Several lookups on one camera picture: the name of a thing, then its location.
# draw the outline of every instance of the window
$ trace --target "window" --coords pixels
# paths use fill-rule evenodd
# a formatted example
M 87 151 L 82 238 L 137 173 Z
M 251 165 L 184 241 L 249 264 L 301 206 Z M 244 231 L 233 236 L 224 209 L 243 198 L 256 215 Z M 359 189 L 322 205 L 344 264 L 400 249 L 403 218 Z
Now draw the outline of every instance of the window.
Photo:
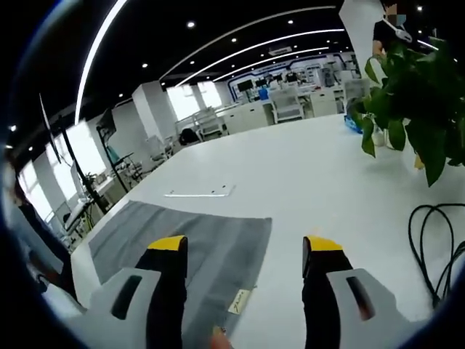
M 82 121 L 66 131 L 82 172 L 84 174 L 89 172 L 92 174 L 104 172 L 105 164 L 90 134 L 87 123 Z M 46 155 L 49 159 L 50 166 L 53 168 L 53 174 L 57 179 L 58 185 L 65 195 L 66 200 L 69 200 L 76 194 L 76 186 L 74 185 L 70 170 L 73 160 L 66 148 L 65 140 L 62 135 L 55 138 L 55 144 L 57 145 L 58 153 L 62 160 L 61 164 L 58 162 L 50 144 L 46 147 Z
M 200 110 L 192 87 L 189 85 L 172 87 L 166 91 L 178 120 L 183 120 Z
M 217 87 L 212 81 L 199 82 L 198 89 L 201 91 L 202 99 L 207 107 L 216 108 L 222 104 Z
M 52 208 L 37 180 L 36 170 L 32 162 L 26 164 L 20 173 L 19 180 L 26 198 L 32 203 L 39 216 L 43 220 L 48 218 L 52 213 Z

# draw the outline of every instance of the face mask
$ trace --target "face mask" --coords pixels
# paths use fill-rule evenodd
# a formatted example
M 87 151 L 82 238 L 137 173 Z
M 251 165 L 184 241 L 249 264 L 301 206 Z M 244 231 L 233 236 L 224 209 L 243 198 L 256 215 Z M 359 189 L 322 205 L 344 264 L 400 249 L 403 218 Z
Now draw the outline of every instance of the face mask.
M 397 15 L 395 25 L 399 26 L 405 23 L 407 15 Z

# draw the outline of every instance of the towel label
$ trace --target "towel label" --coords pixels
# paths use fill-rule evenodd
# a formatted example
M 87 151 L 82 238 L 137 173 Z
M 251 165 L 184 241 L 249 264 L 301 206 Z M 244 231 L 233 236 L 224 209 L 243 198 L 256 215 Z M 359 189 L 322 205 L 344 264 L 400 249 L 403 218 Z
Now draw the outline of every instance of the towel label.
M 230 308 L 227 310 L 230 313 L 239 315 L 242 313 L 242 309 L 246 306 L 248 296 L 250 296 L 250 291 L 247 289 L 240 289 L 236 294 L 233 302 L 231 303 Z

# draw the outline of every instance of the computer monitor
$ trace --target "computer monitor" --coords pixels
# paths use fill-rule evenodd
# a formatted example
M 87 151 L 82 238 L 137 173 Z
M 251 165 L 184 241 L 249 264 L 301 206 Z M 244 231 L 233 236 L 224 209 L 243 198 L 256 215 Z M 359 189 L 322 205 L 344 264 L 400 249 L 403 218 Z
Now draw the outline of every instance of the computer monitor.
M 266 84 L 267 84 L 267 81 L 265 79 L 260 79 L 260 80 L 255 81 L 255 86 L 257 87 L 262 87 Z
M 248 89 L 253 89 L 254 84 L 252 83 L 252 80 L 247 80 L 244 82 L 241 82 L 238 84 L 238 89 L 240 92 L 247 91 Z
M 113 119 L 113 113 L 111 108 L 107 109 L 102 118 L 97 122 L 97 131 L 100 133 L 100 137 L 106 144 L 111 136 L 116 132 L 115 120 Z
M 287 75 L 286 78 L 287 78 L 288 82 L 295 82 L 295 81 L 297 81 L 297 74 L 295 74 L 295 73 L 289 74 L 289 75 Z

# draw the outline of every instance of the black ceiling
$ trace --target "black ceiling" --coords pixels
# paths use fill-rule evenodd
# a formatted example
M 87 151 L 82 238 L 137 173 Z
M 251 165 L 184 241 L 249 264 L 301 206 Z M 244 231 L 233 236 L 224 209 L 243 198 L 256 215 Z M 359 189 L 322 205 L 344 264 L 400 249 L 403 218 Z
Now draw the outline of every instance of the black ceiling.
M 54 3 L 34 1 L 27 12 L 18 11 L 19 15 L 13 13 L 10 17 L 12 34 L 8 51 L 12 53 L 11 63 L 15 63 L 16 68 L 35 29 L 53 9 Z M 163 79 L 166 87 L 174 86 L 184 77 L 220 58 L 263 41 L 304 31 L 344 28 L 338 15 L 342 3 L 343 0 L 277 1 L 272 4 L 261 1 L 209 1 L 204 4 L 198 1 L 186 4 L 163 1 L 163 5 L 160 5 L 159 1 L 128 0 L 100 45 L 84 93 L 91 102 L 83 108 L 81 115 L 87 119 L 99 115 L 103 109 L 120 100 L 120 93 L 129 97 L 139 84 L 159 79 L 174 64 L 204 44 L 266 16 L 304 7 L 336 6 L 336 9 L 276 17 L 221 39 L 175 68 Z M 27 64 L 22 66 L 24 69 L 17 72 L 18 79 L 13 88 L 9 87 L 8 100 L 10 124 L 18 127 L 9 139 L 14 147 L 23 143 L 41 123 L 39 92 L 42 93 L 49 116 L 76 102 L 87 53 L 113 4 L 114 0 L 76 0 L 61 16 L 61 20 L 47 31 Z M 426 15 L 428 12 L 425 9 L 423 16 Z M 194 29 L 186 27 L 189 20 L 196 22 Z M 420 21 L 418 25 L 426 28 L 428 24 Z M 232 43 L 232 37 L 237 38 L 237 42 Z M 296 50 L 301 50 L 327 46 L 327 40 L 331 41 L 331 50 L 351 49 L 345 32 L 300 36 L 279 44 L 297 45 Z M 232 64 L 239 68 L 263 60 L 260 54 L 266 54 L 269 48 L 264 46 L 238 55 L 214 66 L 205 74 L 213 78 L 231 71 Z M 148 68 L 142 68 L 143 63 L 147 63 Z M 12 77 L 12 73 L 13 70 L 9 72 L 9 77 Z M 200 75 L 190 82 L 204 79 L 205 75 Z

